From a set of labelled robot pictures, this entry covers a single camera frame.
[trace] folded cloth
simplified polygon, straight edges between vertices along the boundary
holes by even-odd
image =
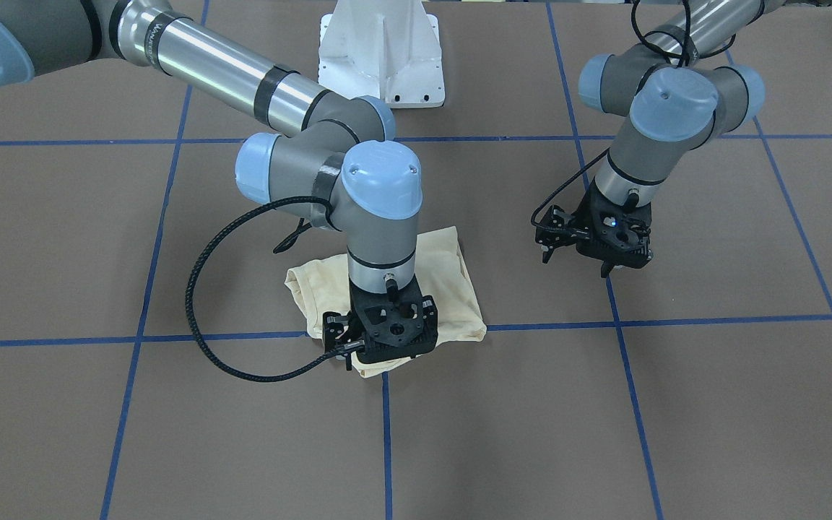
[[[416,278],[423,295],[430,294],[438,308],[438,342],[479,342],[486,335],[471,277],[458,246],[458,230],[446,227],[416,237]],[[347,313],[349,264],[344,254],[310,260],[288,269],[285,285],[307,318],[307,334],[323,339],[323,312]],[[387,372],[410,358],[362,363],[353,353],[352,365],[363,378]]]

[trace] black tool mount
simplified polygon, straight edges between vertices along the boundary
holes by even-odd
[[[582,256],[602,260],[602,277],[615,266],[640,269],[654,257],[650,249],[650,204],[637,207],[637,194],[624,205],[614,204],[590,184],[577,210],[567,214],[557,204],[548,208],[542,226],[535,228],[535,241],[541,245],[542,262],[551,260],[558,247],[577,246]]]
[[[416,277],[403,289],[393,277],[386,286],[386,294],[375,294],[350,281],[350,312],[323,313],[324,348],[344,350],[347,370],[351,352],[362,363],[378,363],[416,358],[436,348],[438,311],[432,296],[423,297]]]

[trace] towel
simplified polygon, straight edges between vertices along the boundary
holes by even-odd
[[[438,342],[479,342],[486,335],[471,277],[458,246],[458,230],[446,227],[416,237],[416,278],[423,295],[430,294],[438,308]],[[285,285],[307,318],[307,334],[323,339],[323,312],[347,313],[349,264],[344,254],[326,260],[310,260],[287,271]],[[363,378],[377,376],[410,361],[393,359],[361,363],[357,353],[352,365]]]

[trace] white plastic bracket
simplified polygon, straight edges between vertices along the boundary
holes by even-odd
[[[338,0],[320,22],[319,83],[392,108],[442,106],[438,19],[420,0]]]

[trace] white mount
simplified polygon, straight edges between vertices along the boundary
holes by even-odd
[[[320,85],[392,108],[445,102],[438,19],[420,0],[338,0],[320,22]]]

